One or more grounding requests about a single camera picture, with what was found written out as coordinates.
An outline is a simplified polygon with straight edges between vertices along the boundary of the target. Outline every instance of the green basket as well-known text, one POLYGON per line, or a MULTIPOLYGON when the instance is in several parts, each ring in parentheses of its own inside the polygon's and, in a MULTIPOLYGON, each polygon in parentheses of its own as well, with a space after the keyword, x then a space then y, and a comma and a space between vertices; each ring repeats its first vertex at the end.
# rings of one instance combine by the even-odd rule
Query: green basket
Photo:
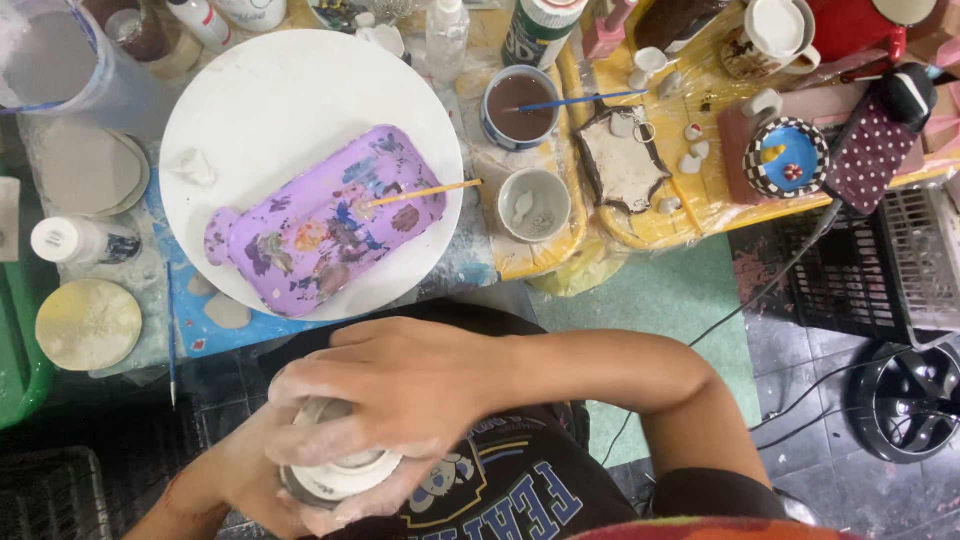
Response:
MULTIPOLYGON (((0 159, 0 176, 6 176, 0 159)), ((30 231, 43 219, 32 183, 20 190, 20 261, 0 263, 0 430, 33 414, 46 400, 54 366, 36 343, 36 314, 60 285, 57 266, 38 258, 30 231)))

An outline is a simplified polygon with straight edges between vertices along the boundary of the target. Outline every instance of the checkered ceramic dish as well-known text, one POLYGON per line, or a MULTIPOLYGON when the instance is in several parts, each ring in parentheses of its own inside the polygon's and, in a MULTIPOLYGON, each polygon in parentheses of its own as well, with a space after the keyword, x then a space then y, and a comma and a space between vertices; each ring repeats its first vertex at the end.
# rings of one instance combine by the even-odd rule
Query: checkered ceramic dish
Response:
POLYGON ((757 132, 754 140, 747 146, 747 152, 743 157, 743 172, 747 175, 750 185, 764 197, 774 199, 796 199, 810 193, 816 193, 827 179, 827 167, 829 165, 830 151, 827 147, 827 140, 824 139, 820 130, 809 122, 789 116, 778 118, 757 132), (800 133, 809 137, 817 152, 817 168, 813 171, 813 176, 808 182, 798 185, 795 189, 783 189, 775 185, 767 176, 766 168, 760 159, 763 141, 770 133, 782 128, 796 128, 800 133))

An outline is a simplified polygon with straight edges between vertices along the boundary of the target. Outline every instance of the person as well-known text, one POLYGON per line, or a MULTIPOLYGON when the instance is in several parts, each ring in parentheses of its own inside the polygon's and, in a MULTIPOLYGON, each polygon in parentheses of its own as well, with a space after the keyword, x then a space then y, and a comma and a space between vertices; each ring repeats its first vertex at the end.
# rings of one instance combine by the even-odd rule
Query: person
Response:
POLYGON ((278 372, 269 402, 177 475, 128 540, 214 538, 231 508, 284 539, 686 538, 706 529, 714 535, 702 538, 848 537, 783 521, 727 385, 667 337, 550 334, 435 301, 302 333, 261 367, 278 372), (354 412, 293 426, 315 396, 353 402, 354 412), (577 400, 639 415, 657 478, 653 521, 639 520, 590 457, 577 400), (404 457, 333 510, 299 503, 280 484, 278 464, 369 449, 404 457), (664 521, 681 516, 701 519, 664 521))

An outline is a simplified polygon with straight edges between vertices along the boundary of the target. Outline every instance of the purple paint palette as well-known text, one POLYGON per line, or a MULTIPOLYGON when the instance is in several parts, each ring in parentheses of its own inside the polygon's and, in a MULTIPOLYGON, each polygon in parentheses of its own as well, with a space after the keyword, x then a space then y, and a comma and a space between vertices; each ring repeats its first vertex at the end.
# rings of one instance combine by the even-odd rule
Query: purple paint palette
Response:
POLYGON ((444 193, 368 209, 362 202, 439 185, 403 131, 376 126, 246 213, 217 209, 206 258, 235 265, 273 313, 301 317, 446 210, 444 193))

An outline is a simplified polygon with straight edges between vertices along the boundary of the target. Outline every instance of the white bottle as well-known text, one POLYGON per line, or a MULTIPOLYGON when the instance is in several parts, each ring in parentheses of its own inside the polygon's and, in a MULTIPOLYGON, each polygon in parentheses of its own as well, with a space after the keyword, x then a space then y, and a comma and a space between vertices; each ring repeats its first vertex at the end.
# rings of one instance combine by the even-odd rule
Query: white bottle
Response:
POLYGON ((214 53, 219 55, 236 44, 227 22, 206 0, 167 0, 167 7, 214 53))
POLYGON ((140 253, 140 235, 110 223, 51 217, 36 224, 30 245, 51 262, 120 264, 140 253))
POLYGON ((462 0, 433 0, 426 12, 426 64, 434 79, 454 81, 464 70, 470 14, 462 0))
POLYGON ((237 26, 251 32, 267 32, 287 16, 287 0, 212 0, 237 26))

